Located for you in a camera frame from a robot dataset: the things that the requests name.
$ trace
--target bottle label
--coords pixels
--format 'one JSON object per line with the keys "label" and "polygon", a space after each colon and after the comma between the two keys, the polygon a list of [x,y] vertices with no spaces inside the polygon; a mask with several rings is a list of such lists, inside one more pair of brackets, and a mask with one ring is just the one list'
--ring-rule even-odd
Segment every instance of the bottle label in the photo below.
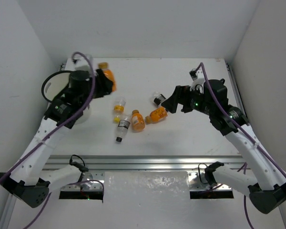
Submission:
{"label": "bottle label", "polygon": [[129,125],[130,125],[130,122],[128,122],[128,121],[126,121],[126,120],[121,120],[121,121],[119,122],[118,127],[124,127],[124,128],[126,128],[126,129],[128,129],[128,128],[129,128]]}
{"label": "bottle label", "polygon": [[165,100],[164,95],[160,94],[157,99],[159,99],[161,102],[163,102]]}
{"label": "bottle label", "polygon": [[114,106],[114,110],[115,111],[119,111],[119,112],[123,112],[124,111],[124,107],[120,106],[120,105],[116,105],[116,106]]}
{"label": "bottle label", "polygon": [[134,117],[132,118],[132,122],[133,122],[133,125],[136,125],[136,124],[139,122],[138,117],[137,117],[137,116],[134,116]]}

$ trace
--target orange bottle cap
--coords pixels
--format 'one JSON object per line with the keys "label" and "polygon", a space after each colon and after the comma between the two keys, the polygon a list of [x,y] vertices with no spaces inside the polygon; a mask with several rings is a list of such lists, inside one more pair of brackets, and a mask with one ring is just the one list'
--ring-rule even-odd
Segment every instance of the orange bottle cap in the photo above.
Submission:
{"label": "orange bottle cap", "polygon": [[102,62],[102,63],[99,63],[99,68],[100,69],[106,69],[108,68],[109,64],[107,62]]}
{"label": "orange bottle cap", "polygon": [[146,119],[147,123],[151,123],[152,122],[152,118],[150,116],[146,116],[145,119]]}

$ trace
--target orange juice bottle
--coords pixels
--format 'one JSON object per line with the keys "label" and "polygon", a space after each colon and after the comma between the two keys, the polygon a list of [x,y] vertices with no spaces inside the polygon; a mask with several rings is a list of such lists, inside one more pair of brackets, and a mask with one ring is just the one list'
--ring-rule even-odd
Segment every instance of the orange juice bottle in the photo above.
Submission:
{"label": "orange juice bottle", "polygon": [[138,110],[133,110],[132,123],[133,123],[133,129],[135,131],[140,131],[145,128],[144,119]]}
{"label": "orange juice bottle", "polygon": [[160,106],[158,109],[152,111],[149,116],[145,117],[145,119],[146,122],[149,124],[149,123],[157,123],[166,117],[167,117],[166,109]]}
{"label": "orange juice bottle", "polygon": [[112,71],[109,69],[109,64],[107,62],[99,63],[99,68],[103,71],[104,75],[113,82],[112,92],[116,91],[116,82]]}

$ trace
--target white backdrop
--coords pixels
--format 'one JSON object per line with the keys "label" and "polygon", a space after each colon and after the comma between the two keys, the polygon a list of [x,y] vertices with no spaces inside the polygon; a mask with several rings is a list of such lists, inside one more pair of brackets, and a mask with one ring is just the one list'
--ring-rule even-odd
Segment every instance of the white backdrop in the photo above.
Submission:
{"label": "white backdrop", "polygon": [[286,171],[286,0],[261,1],[234,69],[256,135]]}
{"label": "white backdrop", "polygon": [[[56,69],[17,2],[0,0],[0,172],[37,131],[46,107],[40,87]],[[0,187],[0,216],[6,196]]]}
{"label": "white backdrop", "polygon": [[18,0],[56,63],[94,57],[225,58],[259,0]]}

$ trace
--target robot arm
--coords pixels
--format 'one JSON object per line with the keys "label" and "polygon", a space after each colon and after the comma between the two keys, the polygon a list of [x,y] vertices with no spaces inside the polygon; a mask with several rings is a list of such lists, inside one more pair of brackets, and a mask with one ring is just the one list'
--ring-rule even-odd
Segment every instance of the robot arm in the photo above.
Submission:
{"label": "robot arm", "polygon": [[181,104],[181,111],[184,113],[197,110],[209,116],[213,127],[238,149],[255,177],[239,174],[228,165],[216,162],[205,169],[205,179],[211,186],[220,183],[234,188],[249,197],[259,211],[267,214],[286,200],[286,178],[258,151],[257,146],[263,146],[254,134],[247,117],[239,108],[228,104],[225,80],[209,80],[212,91],[225,112],[255,139],[256,144],[221,112],[203,76],[199,75],[197,70],[190,71],[192,86],[176,86],[173,95],[161,105],[171,113],[175,113],[178,104]]}
{"label": "robot arm", "polygon": [[[107,79],[101,69],[97,69],[96,72],[93,98],[100,98],[112,92],[113,83]],[[52,191],[80,181],[81,175],[88,172],[86,167],[77,162],[70,162],[66,167],[55,171],[41,171],[58,142],[69,132],[76,120],[82,116],[82,112],[49,138],[46,139],[45,137],[83,106],[88,99],[91,88],[92,80],[88,71],[79,70],[70,73],[69,83],[53,99],[44,114],[37,133],[21,158],[24,158],[38,144],[42,143],[42,145],[37,148],[33,155],[24,160],[10,174],[7,174],[7,178],[1,183],[6,190],[32,208],[39,206]]]}

